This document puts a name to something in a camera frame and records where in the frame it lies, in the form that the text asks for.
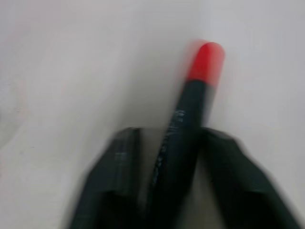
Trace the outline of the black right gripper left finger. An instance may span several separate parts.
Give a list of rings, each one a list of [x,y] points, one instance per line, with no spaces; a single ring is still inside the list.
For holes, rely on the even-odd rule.
[[[82,180],[67,229],[143,229],[156,129],[117,132]]]

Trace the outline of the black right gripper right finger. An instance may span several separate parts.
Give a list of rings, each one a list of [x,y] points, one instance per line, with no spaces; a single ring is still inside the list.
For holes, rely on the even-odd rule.
[[[227,229],[301,229],[270,179],[235,139],[210,128],[201,129],[200,136]]]

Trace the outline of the black marker with red cap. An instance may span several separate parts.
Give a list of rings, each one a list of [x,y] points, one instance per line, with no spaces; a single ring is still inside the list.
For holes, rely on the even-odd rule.
[[[147,198],[145,229],[172,229],[192,183],[203,119],[216,90],[224,49],[204,43],[195,54],[161,141]]]

